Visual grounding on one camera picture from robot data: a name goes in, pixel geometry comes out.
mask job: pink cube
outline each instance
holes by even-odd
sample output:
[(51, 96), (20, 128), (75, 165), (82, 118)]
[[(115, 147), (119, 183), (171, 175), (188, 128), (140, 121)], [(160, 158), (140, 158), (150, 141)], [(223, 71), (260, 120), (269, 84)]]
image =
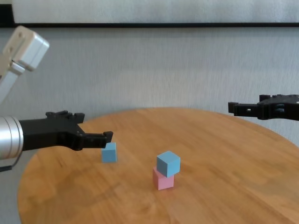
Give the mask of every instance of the pink cube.
[(174, 175), (166, 177), (157, 171), (157, 167), (153, 168), (153, 182), (158, 190), (172, 188), (174, 185)]

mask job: blue cube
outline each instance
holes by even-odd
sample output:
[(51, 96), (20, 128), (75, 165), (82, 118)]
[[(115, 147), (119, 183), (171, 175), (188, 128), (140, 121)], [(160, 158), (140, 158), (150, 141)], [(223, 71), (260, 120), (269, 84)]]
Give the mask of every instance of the blue cube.
[(177, 174), (180, 170), (181, 158), (167, 151), (157, 156), (157, 170), (166, 177)]
[(106, 147), (102, 149), (102, 162), (116, 162), (116, 143), (107, 143)]

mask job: round table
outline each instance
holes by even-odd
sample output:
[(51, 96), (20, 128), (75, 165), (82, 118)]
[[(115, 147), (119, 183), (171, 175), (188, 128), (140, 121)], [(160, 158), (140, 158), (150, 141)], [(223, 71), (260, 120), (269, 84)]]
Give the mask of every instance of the round table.
[[(80, 125), (113, 131), (118, 161), (100, 149), (40, 149), (18, 191), (23, 224), (299, 224), (299, 151), (241, 118), (152, 108)], [(174, 187), (157, 190), (157, 155), (181, 158)]]

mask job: stacked cubes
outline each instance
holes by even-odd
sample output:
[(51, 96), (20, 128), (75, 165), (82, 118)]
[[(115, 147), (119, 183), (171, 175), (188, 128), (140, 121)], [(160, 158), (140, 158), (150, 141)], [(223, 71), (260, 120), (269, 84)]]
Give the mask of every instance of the stacked cubes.
[(174, 175), (180, 171), (181, 159), (171, 151), (157, 156), (157, 166), (153, 168), (153, 182), (158, 190), (174, 186)]
[(102, 162), (116, 162), (116, 143), (110, 142), (106, 144), (105, 148), (102, 148)]

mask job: silver cylinder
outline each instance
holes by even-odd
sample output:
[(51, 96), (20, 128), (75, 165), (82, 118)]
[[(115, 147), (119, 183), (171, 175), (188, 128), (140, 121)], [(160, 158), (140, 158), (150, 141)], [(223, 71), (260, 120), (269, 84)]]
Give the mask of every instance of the silver cylinder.
[(0, 117), (0, 160), (14, 158), (23, 149), (23, 130), (12, 116)]

